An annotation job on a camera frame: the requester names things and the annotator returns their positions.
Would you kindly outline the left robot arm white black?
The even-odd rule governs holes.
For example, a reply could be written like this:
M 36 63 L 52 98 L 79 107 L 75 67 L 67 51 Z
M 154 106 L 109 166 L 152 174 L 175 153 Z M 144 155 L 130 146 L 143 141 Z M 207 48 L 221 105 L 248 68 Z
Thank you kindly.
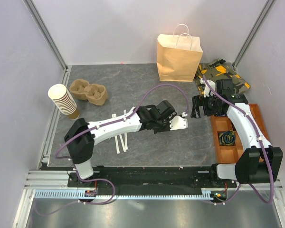
M 158 105 L 139 106 L 104 121 L 88 123 L 83 118 L 78 119 L 65 136 L 67 149 L 79 175 L 78 181 L 85 187 L 93 185 L 95 176 L 91 158 L 94 146 L 100 142 L 142 130 L 153 130 L 154 133 L 177 130 L 181 123 L 187 126 L 167 100 Z

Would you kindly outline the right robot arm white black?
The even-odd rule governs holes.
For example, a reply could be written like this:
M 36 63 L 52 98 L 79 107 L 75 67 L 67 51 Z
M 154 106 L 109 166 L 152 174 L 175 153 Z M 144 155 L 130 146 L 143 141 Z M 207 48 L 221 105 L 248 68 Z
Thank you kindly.
M 240 184 L 274 183 L 280 169 L 283 152 L 273 147 L 254 120 L 248 100 L 237 94 L 231 79 L 217 82 L 202 78 L 204 93 L 192 98 L 192 118 L 200 118 L 200 107 L 206 116 L 225 114 L 241 140 L 243 154 L 234 164 L 217 164 L 208 175 L 209 184 L 219 187 L 225 179 Z

